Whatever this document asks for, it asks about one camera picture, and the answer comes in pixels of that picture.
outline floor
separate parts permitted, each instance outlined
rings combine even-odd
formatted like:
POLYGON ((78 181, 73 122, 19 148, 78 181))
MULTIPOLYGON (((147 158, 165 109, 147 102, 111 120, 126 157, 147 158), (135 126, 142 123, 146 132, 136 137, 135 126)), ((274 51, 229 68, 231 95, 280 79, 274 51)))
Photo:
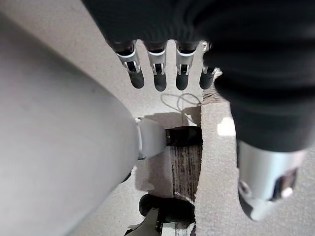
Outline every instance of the floor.
MULTIPOLYGON (((135 117, 151 118, 165 128, 200 124, 200 47, 195 55, 188 87, 185 91, 179 91, 175 86, 175 43, 168 42, 167 88, 164 92, 158 92, 154 88, 145 48, 142 42, 137 42, 145 86, 135 89, 79 0, 1 0, 0 9, 95 78, 118 97, 135 117)), ((154 159, 139 161, 131 177, 120 184, 72 236, 120 236, 125 234, 128 225, 140 223, 142 216, 138 211, 138 202, 144 194, 150 191, 162 197, 173 195, 171 156, 174 155, 175 150, 167 148, 154 159)), ((165 227, 163 235, 174 235, 174 227, 165 227)))

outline black fabric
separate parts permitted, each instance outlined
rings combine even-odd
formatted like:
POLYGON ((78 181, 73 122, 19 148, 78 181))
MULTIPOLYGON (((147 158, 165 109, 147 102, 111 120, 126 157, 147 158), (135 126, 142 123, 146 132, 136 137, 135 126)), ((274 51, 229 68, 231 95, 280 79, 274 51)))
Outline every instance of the black fabric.
POLYGON ((180 126, 166 129, 166 145, 188 147, 202 144, 201 128, 198 126, 180 126))
POLYGON ((82 0, 107 40, 198 41, 193 19, 212 0, 82 0))
POLYGON ((315 2, 216 1, 194 24, 212 48, 204 62, 231 104, 237 138, 296 151, 315 139, 315 2))

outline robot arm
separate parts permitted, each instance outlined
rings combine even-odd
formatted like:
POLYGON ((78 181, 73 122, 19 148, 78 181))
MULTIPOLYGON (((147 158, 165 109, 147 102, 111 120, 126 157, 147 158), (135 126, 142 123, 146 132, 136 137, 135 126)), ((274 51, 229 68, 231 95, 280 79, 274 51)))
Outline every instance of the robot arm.
MULTIPOLYGON (((144 41, 159 91, 165 89, 166 58, 158 60, 153 53, 164 52, 165 46, 155 51, 150 45, 176 41, 176 86, 184 90, 197 42, 210 43, 200 85, 210 86, 212 68, 222 70, 215 86, 230 102, 235 122, 245 214, 261 220, 292 194, 297 170, 315 139, 312 1, 82 1, 119 57, 121 51, 134 55, 136 48, 118 51, 117 45, 144 41), (157 67, 163 74, 159 88, 157 67)), ((142 87, 140 70, 137 77, 142 87)))

